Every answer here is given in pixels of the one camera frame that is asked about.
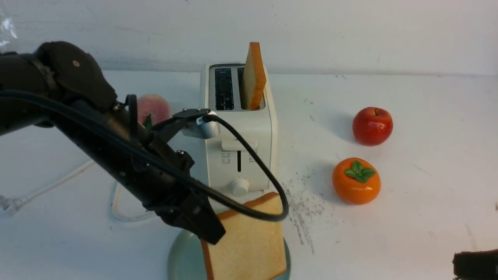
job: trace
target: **white toaster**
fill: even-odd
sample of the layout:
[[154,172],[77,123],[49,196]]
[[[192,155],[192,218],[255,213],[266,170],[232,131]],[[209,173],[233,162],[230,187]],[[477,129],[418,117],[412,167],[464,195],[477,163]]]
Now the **white toaster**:
[[[243,63],[206,65],[201,73],[201,107],[232,125],[277,177],[278,124],[268,72],[264,68],[267,82],[259,109],[244,110],[243,70]],[[220,128],[217,137],[204,143],[209,187],[230,197],[249,197],[250,192],[269,189],[271,182],[251,155],[225,127]]]

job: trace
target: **bread slice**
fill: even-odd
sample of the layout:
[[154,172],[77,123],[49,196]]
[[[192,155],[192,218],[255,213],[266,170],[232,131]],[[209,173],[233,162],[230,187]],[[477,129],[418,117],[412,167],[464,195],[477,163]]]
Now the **bread slice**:
[[[282,204],[277,193],[268,193],[244,204],[278,214]],[[208,280],[270,280],[287,269],[282,224],[267,222],[234,210],[218,215],[226,229],[216,245],[201,240]]]
[[264,87],[266,86],[266,75],[264,73],[263,58],[261,57],[261,49],[258,42],[251,42],[249,44],[249,52],[242,81],[242,109],[259,109],[263,98]]

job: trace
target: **white table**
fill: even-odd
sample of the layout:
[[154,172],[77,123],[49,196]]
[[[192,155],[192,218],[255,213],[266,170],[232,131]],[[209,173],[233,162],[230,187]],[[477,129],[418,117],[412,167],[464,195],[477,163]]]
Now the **white table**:
[[[105,72],[118,91],[163,94],[197,107],[199,73]],[[284,234],[292,279],[451,279],[455,252],[498,248],[498,79],[492,77],[270,75],[279,118],[279,178],[290,192]],[[376,147],[352,141],[367,106],[394,118]],[[195,143],[172,145],[200,161]],[[88,157],[57,130],[0,138],[0,194],[54,181]],[[361,157],[382,179],[372,203],[348,206],[334,165]],[[203,167],[193,169],[203,176]],[[179,229],[159,219],[126,225],[109,214],[114,180],[98,166],[0,220],[0,279],[166,279]]]

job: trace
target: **white wall backdrop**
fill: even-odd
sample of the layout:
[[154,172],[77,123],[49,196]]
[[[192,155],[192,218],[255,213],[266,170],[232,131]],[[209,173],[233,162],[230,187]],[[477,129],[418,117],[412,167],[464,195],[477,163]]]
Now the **white wall backdrop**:
[[261,42],[272,73],[498,75],[496,0],[7,0],[20,51],[66,40],[103,68],[198,71]]

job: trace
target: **plate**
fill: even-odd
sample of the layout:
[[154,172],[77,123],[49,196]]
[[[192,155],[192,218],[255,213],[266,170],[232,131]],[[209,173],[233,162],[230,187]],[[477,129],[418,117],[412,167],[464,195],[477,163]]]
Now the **plate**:
[[[284,241],[287,271],[273,280],[289,280],[290,253]],[[168,280],[207,280],[201,241],[191,232],[182,230],[173,242],[168,257]]]

